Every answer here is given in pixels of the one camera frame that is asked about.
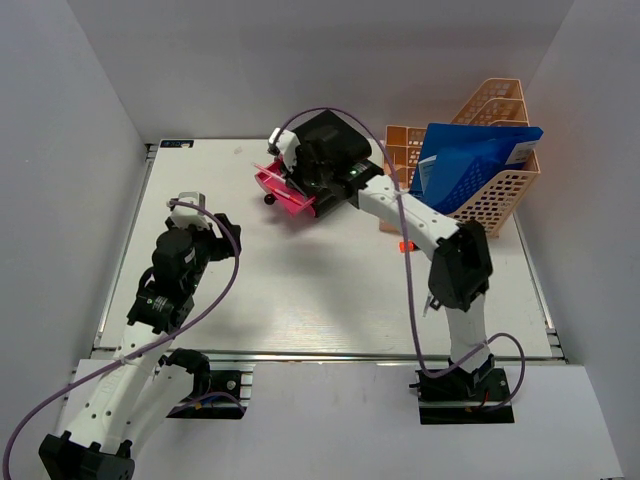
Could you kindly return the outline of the long red pen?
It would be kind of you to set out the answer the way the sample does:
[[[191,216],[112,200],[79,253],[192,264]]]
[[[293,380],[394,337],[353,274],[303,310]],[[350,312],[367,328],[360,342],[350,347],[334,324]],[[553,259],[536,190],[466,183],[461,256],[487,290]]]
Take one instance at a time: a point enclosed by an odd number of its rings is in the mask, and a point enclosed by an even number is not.
[[[277,188],[271,188],[268,189],[268,194],[271,195],[280,195],[281,197],[285,198],[285,199],[289,199],[291,201],[295,200],[295,197],[293,197],[291,194],[281,190],[281,189],[277,189]]]

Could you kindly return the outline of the blue plastic folder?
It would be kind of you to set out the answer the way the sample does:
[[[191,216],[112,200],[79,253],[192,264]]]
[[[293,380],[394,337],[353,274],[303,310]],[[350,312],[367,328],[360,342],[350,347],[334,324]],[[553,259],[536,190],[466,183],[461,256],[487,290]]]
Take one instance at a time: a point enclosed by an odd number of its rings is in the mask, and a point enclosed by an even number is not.
[[[409,193],[451,214],[498,173],[522,169],[542,136],[541,128],[531,126],[431,123]]]

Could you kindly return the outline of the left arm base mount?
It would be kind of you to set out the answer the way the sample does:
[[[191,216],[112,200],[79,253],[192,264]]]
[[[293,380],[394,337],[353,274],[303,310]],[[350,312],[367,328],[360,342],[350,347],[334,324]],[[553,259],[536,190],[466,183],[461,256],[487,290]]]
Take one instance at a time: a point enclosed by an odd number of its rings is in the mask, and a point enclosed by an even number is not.
[[[209,358],[195,350],[177,349],[163,355],[159,366],[184,370],[192,391],[168,414],[172,419],[240,420],[246,410],[248,371],[212,367]]]

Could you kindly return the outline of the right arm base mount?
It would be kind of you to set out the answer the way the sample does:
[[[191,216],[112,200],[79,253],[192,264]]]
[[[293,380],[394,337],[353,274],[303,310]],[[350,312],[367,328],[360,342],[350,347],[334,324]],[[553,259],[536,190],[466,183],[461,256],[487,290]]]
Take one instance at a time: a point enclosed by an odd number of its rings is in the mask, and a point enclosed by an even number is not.
[[[452,375],[427,378],[416,371],[416,380],[409,384],[418,397],[421,425],[492,425],[513,424],[511,404],[495,406],[510,395],[505,371],[494,369],[478,388],[469,393],[466,386]]]

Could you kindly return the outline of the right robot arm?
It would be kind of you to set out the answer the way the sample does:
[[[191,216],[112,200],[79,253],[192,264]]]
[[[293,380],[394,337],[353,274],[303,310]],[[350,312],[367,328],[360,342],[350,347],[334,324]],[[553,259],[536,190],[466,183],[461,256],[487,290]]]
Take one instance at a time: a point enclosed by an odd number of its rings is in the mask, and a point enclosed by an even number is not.
[[[403,192],[371,161],[369,141],[349,125],[325,125],[307,138],[298,130],[276,130],[269,143],[287,186],[306,197],[326,192],[348,202],[392,225],[424,252],[430,262],[427,305],[444,308],[450,336],[448,367],[427,375],[451,376],[459,396],[477,397],[495,365],[485,322],[493,266],[483,227],[443,216]]]

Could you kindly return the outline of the black pink drawer organizer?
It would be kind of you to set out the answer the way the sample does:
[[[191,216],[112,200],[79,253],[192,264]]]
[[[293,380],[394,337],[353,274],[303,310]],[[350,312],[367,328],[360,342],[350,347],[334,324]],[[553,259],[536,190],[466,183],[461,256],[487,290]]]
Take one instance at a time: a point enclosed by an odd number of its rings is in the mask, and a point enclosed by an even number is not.
[[[371,176],[381,172],[380,167],[369,161],[372,153],[369,141],[332,111],[325,109],[291,130],[282,130],[293,132],[293,130],[298,127],[306,129],[315,127],[340,127],[344,129],[348,136],[346,144],[350,157],[350,165],[347,167],[345,175],[343,176],[343,179],[346,181],[346,186],[349,188],[349,197],[347,199],[356,193],[358,186],[364,185]],[[272,163],[263,167],[283,177],[287,187],[303,196],[305,204],[303,206],[296,206],[287,200],[277,199],[275,196],[267,194],[263,190],[263,201],[265,204],[279,204],[286,212],[293,216],[307,212],[316,218],[320,218],[347,200],[339,200],[327,189],[305,185],[294,168],[292,171],[288,171],[279,159],[274,156],[272,157]]]

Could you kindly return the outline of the short red pen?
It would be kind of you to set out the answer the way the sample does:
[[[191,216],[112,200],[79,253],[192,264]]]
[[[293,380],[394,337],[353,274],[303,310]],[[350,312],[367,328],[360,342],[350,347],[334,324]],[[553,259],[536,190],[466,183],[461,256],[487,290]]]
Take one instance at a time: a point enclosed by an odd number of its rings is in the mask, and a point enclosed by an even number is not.
[[[305,200],[303,196],[301,194],[295,193],[292,189],[287,187],[286,181],[283,177],[276,174],[274,171],[269,170],[266,167],[263,167],[257,163],[253,163],[252,166],[255,167],[258,171],[258,173],[255,175],[255,179],[257,183],[261,186],[261,188],[267,194],[269,193],[268,189],[271,189],[271,188],[281,189],[291,194],[293,197],[295,197],[295,200],[291,201],[289,199],[285,199],[281,197],[280,195],[273,195],[273,196],[275,196],[277,199],[280,199],[280,200],[287,200],[296,206],[303,206],[305,204]]]

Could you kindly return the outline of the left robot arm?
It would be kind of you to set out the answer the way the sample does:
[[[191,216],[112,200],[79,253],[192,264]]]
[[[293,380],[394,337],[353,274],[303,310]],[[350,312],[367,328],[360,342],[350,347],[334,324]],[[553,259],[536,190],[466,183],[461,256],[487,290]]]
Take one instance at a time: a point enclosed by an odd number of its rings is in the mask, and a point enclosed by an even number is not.
[[[194,294],[209,263],[236,258],[241,228],[217,213],[208,219],[173,208],[156,240],[151,265],[114,354],[91,397],[59,436],[49,434],[39,457],[52,479],[130,479],[152,433],[183,399],[199,399],[211,387],[205,355],[171,351],[194,307]]]

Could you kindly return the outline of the dark clear pen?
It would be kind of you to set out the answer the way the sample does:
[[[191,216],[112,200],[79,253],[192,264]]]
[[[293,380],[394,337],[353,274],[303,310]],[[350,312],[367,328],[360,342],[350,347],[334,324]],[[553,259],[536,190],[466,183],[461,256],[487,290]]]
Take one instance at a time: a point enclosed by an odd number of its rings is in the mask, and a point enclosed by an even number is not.
[[[428,310],[431,307],[432,298],[433,298],[432,295],[429,293],[427,295],[427,298],[426,298],[426,301],[425,301],[425,304],[424,304],[424,308],[423,308],[423,311],[422,311],[422,318],[425,318],[427,316]]]

